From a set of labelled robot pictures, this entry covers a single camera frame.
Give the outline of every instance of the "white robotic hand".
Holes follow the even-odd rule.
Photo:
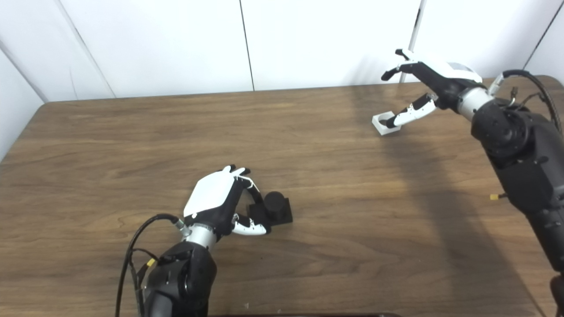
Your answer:
[[[403,56],[405,61],[382,75],[387,81],[397,73],[413,74],[435,94],[425,94],[415,100],[409,107],[394,115],[391,111],[372,117],[372,124],[381,135],[398,131],[406,123],[422,118],[433,112],[436,107],[451,108],[458,112],[460,93],[482,86],[482,78],[472,69],[459,63],[447,63],[429,55],[415,54],[409,50],[399,49],[395,52]]]
[[[186,207],[184,221],[188,226],[205,226],[212,230],[217,239],[231,232],[241,235],[263,235],[267,233],[261,224],[255,224],[247,216],[236,214],[235,208],[243,191],[247,190],[255,203],[262,202],[262,196],[253,180],[247,175],[249,169],[235,165],[211,173],[198,181]]]

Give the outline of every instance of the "robotic hand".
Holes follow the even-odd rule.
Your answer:
[[[387,71],[382,80],[398,72],[413,74],[431,88],[436,98],[427,98],[441,109],[451,109],[472,123],[471,134],[481,142],[509,201],[528,219],[553,269],[560,273],[551,281],[559,312],[564,311],[564,142],[560,120],[552,98],[529,72],[516,69],[500,74],[487,89],[482,79],[460,64],[448,64],[397,50],[406,61]],[[497,98],[505,78],[522,76],[540,90],[521,104]],[[538,95],[548,106],[550,121],[532,113],[525,102]],[[399,129],[418,113],[430,113],[412,104],[397,116],[384,113],[373,118],[381,134]]]
[[[184,222],[172,215],[155,216],[170,220],[183,235],[181,242],[160,257],[133,248],[140,231],[151,220],[135,234],[124,267],[129,263],[139,315],[206,317],[208,298],[217,273],[210,254],[216,242],[232,232],[264,235],[270,233],[271,226],[292,222],[289,200],[279,192],[270,192],[263,199],[253,180],[245,176],[249,173],[249,169],[236,169],[235,165],[230,165],[200,179],[184,208]],[[249,206],[248,216],[235,213],[245,190],[254,200],[254,204]],[[138,272],[131,260],[135,250],[145,251],[152,257]],[[154,268],[147,277],[147,285],[142,289],[141,282],[152,266]],[[124,276],[122,272],[116,316],[119,315]]]

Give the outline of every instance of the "black cable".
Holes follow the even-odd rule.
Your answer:
[[[531,100],[534,96],[539,96],[539,98],[542,98],[540,93],[531,94],[531,95],[527,96],[527,98],[523,99],[523,101],[521,102],[521,107],[524,107],[525,104],[527,104],[527,102],[529,100]]]
[[[548,112],[550,113],[550,120],[552,121],[552,123],[554,123],[556,130],[558,130],[558,132],[562,134],[562,124],[560,123],[560,117],[558,116],[558,111],[554,106],[554,101],[552,100],[552,97],[548,94],[548,91],[546,87],[544,87],[543,83],[541,83],[538,78],[531,75],[531,73],[529,73],[528,71],[524,71],[523,69],[512,69],[510,71],[503,72],[504,78],[510,76],[526,77],[539,88],[540,92],[543,93],[544,95],[544,100],[543,98],[541,98],[541,100],[543,100],[543,102],[548,107]]]
[[[135,302],[137,303],[137,313],[139,316],[145,316],[145,309],[143,307],[143,293],[139,290],[141,289],[141,282],[137,277],[137,271],[135,270],[135,266],[133,265],[133,252],[130,253],[129,257],[129,269],[131,272],[131,279],[133,280],[133,289],[135,291]]]
[[[131,252],[135,252],[135,251],[140,251],[145,253],[146,255],[150,256],[151,258],[153,258],[155,261],[158,262],[158,256],[156,256],[154,253],[152,253],[151,251],[147,250],[147,249],[143,249],[143,248],[134,248],[131,249]]]
[[[119,317],[120,316],[120,307],[121,307],[121,296],[124,290],[124,281],[125,281],[125,274],[127,273],[127,267],[130,263],[130,258],[131,258],[131,254],[132,254],[132,250],[133,250],[133,246],[135,245],[135,242],[137,242],[137,239],[139,238],[139,235],[141,234],[141,232],[143,232],[143,230],[145,230],[145,228],[147,228],[151,223],[157,221],[157,220],[162,220],[162,219],[167,219],[169,220],[171,223],[175,224],[176,222],[178,222],[178,217],[175,217],[171,214],[158,214],[158,215],[154,215],[153,217],[149,218],[147,221],[145,221],[140,227],[139,229],[137,229],[137,231],[135,232],[135,234],[133,234],[133,237],[131,238],[131,241],[129,242],[129,246],[127,247],[127,250],[125,252],[125,259],[124,259],[124,265],[121,267],[121,274],[120,274],[120,281],[118,282],[118,286],[117,286],[117,296],[116,296],[116,313],[115,316]]]
[[[143,282],[143,279],[145,278],[145,274],[147,273],[147,270],[149,270],[149,266],[145,263],[139,269],[139,271],[137,271],[137,283],[139,283],[139,286],[141,286],[141,283]]]

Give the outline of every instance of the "wood grain surface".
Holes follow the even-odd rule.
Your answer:
[[[564,89],[542,77],[559,109]],[[519,96],[534,92],[522,80]],[[381,137],[420,83],[49,103],[0,165],[0,314],[109,316],[132,234],[236,164],[294,223],[231,235],[210,314],[542,316],[554,275],[470,125],[437,110]],[[546,111],[537,100],[529,104]],[[179,240],[166,223],[139,246]],[[127,280],[123,316],[134,316]]]

